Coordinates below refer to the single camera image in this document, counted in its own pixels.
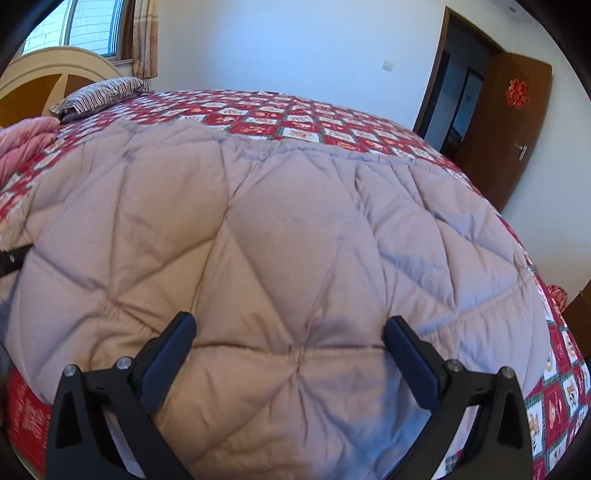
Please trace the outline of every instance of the door frame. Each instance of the door frame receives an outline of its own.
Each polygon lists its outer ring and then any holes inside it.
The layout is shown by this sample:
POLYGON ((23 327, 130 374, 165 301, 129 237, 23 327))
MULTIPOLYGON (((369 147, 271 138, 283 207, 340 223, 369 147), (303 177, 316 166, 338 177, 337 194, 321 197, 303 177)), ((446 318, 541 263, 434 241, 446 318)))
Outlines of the door frame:
POLYGON ((475 37, 480 43, 482 43, 486 48, 490 50, 491 57, 494 55, 498 55, 499 53, 507 53, 503 47, 501 47, 495 40, 490 38, 487 35, 487 33, 482 31, 475 24, 470 22, 467 18, 461 16, 459 13, 457 13, 449 7, 445 7, 445 11, 443 13, 443 24, 441 25, 441 34, 439 35, 439 45, 437 46, 437 53, 435 54, 435 59, 433 61, 431 77, 429 78, 427 90, 425 91, 425 96, 423 97, 423 103, 421 104, 421 109, 418 111, 417 120, 415 121, 413 127, 413 131, 415 133, 418 133, 418 130, 421 127, 421 124, 423 123, 423 119, 427 112, 429 99, 431 98, 431 94, 433 93, 433 87, 435 86, 437 72, 439 70, 439 65, 441 64, 441 57, 443 56, 443 49, 445 47, 445 42, 447 38, 447 30, 449 29, 450 24, 455 25, 464 32, 470 34, 472 37, 475 37))

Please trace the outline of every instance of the open door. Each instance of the open door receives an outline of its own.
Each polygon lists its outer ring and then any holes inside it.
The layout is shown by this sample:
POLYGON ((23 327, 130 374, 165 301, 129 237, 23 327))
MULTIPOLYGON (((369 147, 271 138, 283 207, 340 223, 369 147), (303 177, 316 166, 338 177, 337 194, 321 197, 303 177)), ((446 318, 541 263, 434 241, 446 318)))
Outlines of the open door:
POLYGON ((530 158, 544 120, 552 67, 514 53, 489 60, 455 163, 501 210, 530 158))

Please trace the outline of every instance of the pink blanket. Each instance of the pink blanket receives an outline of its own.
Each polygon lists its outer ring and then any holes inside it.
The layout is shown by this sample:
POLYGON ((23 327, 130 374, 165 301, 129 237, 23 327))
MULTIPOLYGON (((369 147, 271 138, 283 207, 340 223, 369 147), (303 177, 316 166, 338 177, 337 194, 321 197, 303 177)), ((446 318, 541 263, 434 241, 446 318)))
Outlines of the pink blanket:
POLYGON ((60 121, 48 116, 28 118, 0 130, 0 187, 33 157, 56 140, 60 121))

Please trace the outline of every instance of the curtain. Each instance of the curtain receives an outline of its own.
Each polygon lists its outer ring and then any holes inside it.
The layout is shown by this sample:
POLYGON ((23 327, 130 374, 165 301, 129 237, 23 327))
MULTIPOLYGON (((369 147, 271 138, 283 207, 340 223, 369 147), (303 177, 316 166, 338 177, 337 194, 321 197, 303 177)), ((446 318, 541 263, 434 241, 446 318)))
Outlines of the curtain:
POLYGON ((133 61, 134 76, 158 76, 158 0, 135 0, 133 61))

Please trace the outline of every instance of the doorway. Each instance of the doorway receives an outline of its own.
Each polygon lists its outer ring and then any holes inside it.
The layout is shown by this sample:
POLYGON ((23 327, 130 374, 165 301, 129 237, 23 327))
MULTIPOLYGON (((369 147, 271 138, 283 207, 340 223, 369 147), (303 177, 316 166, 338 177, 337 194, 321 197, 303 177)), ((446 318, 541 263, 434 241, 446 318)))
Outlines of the doorway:
POLYGON ((489 59, 505 50, 446 7, 431 79, 414 131, 454 161, 472 119, 489 59))

